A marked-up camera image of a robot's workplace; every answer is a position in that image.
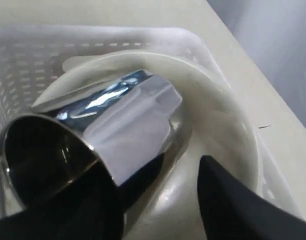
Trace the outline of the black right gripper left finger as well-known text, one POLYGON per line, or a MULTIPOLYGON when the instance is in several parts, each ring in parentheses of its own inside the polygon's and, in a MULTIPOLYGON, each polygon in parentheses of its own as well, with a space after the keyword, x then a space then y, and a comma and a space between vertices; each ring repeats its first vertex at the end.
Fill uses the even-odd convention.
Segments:
POLYGON ((150 162, 116 187, 97 164, 49 201, 0 220, 0 240, 120 240, 124 213, 153 183, 161 162, 150 162))

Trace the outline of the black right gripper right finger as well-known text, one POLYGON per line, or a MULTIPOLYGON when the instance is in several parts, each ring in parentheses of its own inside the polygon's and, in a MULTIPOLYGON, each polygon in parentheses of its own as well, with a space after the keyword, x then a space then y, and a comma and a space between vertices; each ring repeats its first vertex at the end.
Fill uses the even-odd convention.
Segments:
POLYGON ((197 194, 209 240, 306 240, 306 221, 256 195, 210 155, 200 159, 197 194))

